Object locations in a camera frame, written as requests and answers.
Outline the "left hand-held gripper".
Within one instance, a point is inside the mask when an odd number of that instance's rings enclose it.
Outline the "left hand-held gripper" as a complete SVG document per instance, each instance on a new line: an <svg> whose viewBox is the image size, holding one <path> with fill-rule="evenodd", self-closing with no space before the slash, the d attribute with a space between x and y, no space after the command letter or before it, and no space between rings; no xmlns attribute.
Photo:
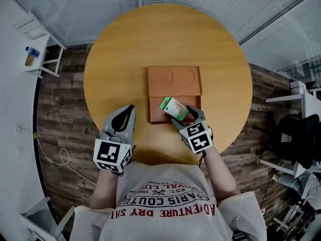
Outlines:
<svg viewBox="0 0 321 241"><path fill-rule="evenodd" d="M93 161L100 170L123 174L136 147L132 140L135 120L134 105L121 107L106 118L104 129L112 130L114 133L125 133L125 137L102 132L95 140Z"/></svg>

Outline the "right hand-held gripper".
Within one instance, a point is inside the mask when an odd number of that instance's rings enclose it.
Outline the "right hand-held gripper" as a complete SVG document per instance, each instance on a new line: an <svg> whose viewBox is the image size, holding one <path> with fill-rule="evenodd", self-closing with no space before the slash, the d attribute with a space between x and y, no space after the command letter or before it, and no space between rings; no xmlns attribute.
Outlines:
<svg viewBox="0 0 321 241"><path fill-rule="evenodd" d="M204 112L191 105L187 105L186 108L193 116L194 124L183 123L174 117L171 118L171 122L178 130L185 145L196 154L213 145L211 133L205 121Z"/></svg>

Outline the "green white packet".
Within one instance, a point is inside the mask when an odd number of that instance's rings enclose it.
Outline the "green white packet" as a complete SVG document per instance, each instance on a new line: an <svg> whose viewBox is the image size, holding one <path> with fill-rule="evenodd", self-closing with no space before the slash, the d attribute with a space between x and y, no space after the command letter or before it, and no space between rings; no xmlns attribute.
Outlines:
<svg viewBox="0 0 321 241"><path fill-rule="evenodd" d="M181 104L179 101L173 97L165 97L159 105L160 109L165 111L167 114L175 118L176 120L182 122L186 115L188 114L188 109L186 106Z"/></svg>

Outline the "brown wooden tray box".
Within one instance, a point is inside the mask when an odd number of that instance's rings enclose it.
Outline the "brown wooden tray box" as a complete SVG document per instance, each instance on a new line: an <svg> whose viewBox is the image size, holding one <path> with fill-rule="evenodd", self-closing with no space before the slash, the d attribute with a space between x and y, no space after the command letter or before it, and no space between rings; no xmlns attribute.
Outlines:
<svg viewBox="0 0 321 241"><path fill-rule="evenodd" d="M150 66L147 68L149 122L152 125L170 124L165 112L165 97L172 97L182 105L201 109L202 84L198 66Z"/></svg>

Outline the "person's right forearm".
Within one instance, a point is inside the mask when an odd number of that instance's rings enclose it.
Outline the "person's right forearm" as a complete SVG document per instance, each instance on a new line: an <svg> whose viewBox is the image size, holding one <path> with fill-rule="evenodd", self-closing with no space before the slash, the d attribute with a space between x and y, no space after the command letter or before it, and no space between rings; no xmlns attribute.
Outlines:
<svg viewBox="0 0 321 241"><path fill-rule="evenodd" d="M209 174L217 204L220 204L229 197L240 194L233 175L225 165L216 148L210 146L206 148L204 152L206 153L204 163Z"/></svg>

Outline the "person's left forearm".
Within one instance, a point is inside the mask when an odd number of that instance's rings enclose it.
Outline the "person's left forearm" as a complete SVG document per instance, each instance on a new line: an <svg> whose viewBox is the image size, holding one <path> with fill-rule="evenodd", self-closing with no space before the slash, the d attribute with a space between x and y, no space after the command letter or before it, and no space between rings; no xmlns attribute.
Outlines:
<svg viewBox="0 0 321 241"><path fill-rule="evenodd" d="M118 175L110 171L100 171L94 192L89 202L89 207L91 209L116 208L118 178Z"/></svg>

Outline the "person's white printed t-shirt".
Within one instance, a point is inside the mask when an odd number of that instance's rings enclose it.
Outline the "person's white printed t-shirt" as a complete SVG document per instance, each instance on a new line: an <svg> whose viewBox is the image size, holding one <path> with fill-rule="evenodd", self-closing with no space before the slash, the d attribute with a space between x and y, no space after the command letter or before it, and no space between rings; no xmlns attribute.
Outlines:
<svg viewBox="0 0 321 241"><path fill-rule="evenodd" d="M75 209L70 241L267 241L253 192L217 203L196 165L129 164L116 207Z"/></svg>

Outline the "black office chair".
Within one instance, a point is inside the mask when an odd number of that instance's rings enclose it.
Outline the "black office chair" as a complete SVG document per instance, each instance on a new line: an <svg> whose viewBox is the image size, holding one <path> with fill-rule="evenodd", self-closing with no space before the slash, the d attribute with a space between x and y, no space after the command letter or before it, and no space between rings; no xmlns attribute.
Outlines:
<svg viewBox="0 0 321 241"><path fill-rule="evenodd" d="M288 114L271 126L271 151L280 159L296 161L305 169L309 169L318 143L317 136L321 134L320 128L317 114L303 119Z"/></svg>

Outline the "clear bottle with blue cap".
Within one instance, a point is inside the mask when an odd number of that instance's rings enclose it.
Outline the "clear bottle with blue cap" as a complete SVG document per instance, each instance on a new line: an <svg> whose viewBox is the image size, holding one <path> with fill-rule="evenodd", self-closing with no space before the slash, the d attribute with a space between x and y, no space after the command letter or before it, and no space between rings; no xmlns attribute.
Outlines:
<svg viewBox="0 0 321 241"><path fill-rule="evenodd" d="M33 47L26 46L25 50L28 52L29 55L35 58L38 58L40 55L40 52Z"/></svg>

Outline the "white wooden chair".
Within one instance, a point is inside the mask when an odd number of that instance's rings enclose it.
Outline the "white wooden chair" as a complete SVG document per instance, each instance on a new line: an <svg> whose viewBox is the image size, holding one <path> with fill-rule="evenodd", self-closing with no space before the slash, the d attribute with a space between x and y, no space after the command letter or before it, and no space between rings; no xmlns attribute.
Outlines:
<svg viewBox="0 0 321 241"><path fill-rule="evenodd" d="M58 71L66 47L43 26L31 11L17 20L13 24L13 28L22 38L18 43L17 50L19 71L31 73L38 78L42 78L42 72L59 77ZM53 45L60 47L58 58L46 60L46 54L49 52L47 48ZM25 60L28 55L25 50L26 46L33 47L40 52L39 57L34 59L31 67L25 66Z"/></svg>

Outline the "white desk with devices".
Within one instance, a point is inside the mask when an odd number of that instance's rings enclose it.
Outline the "white desk with devices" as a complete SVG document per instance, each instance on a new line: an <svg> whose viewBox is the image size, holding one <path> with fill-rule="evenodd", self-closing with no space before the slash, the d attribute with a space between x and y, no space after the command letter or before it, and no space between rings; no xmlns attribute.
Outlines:
<svg viewBox="0 0 321 241"><path fill-rule="evenodd" d="M316 98L315 92L313 93L313 95L307 92L306 85L301 81L291 82L290 89L291 95L267 98L265 101L267 103L270 103L299 100L301 102L301 112L303 118L306 118L313 114L317 114L319 116L319 120L321 121L321 101ZM294 168L292 170L287 169L281 165L267 162L262 159L259 160L259 163L274 168L278 171L290 174L294 178L297 178L305 171L305 168L298 162L295 163Z"/></svg>

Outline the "white window blinds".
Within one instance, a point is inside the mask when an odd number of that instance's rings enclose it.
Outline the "white window blinds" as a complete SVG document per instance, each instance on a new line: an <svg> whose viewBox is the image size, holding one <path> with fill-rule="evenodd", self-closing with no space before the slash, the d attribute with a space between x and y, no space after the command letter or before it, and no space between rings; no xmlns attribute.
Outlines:
<svg viewBox="0 0 321 241"><path fill-rule="evenodd" d="M222 24L247 59L271 70L321 60L321 0L16 0L63 43L90 42L140 6L178 4Z"/></svg>

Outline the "plain white desk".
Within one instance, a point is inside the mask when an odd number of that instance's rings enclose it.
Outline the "plain white desk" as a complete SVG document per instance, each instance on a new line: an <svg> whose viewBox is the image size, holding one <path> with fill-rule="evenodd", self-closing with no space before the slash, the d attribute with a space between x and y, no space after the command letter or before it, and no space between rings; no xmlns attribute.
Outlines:
<svg viewBox="0 0 321 241"><path fill-rule="evenodd" d="M20 220L27 231L26 241L66 241L62 232L74 214L71 206L60 222L56 223L49 209L50 196L40 200L26 213L20 214Z"/></svg>

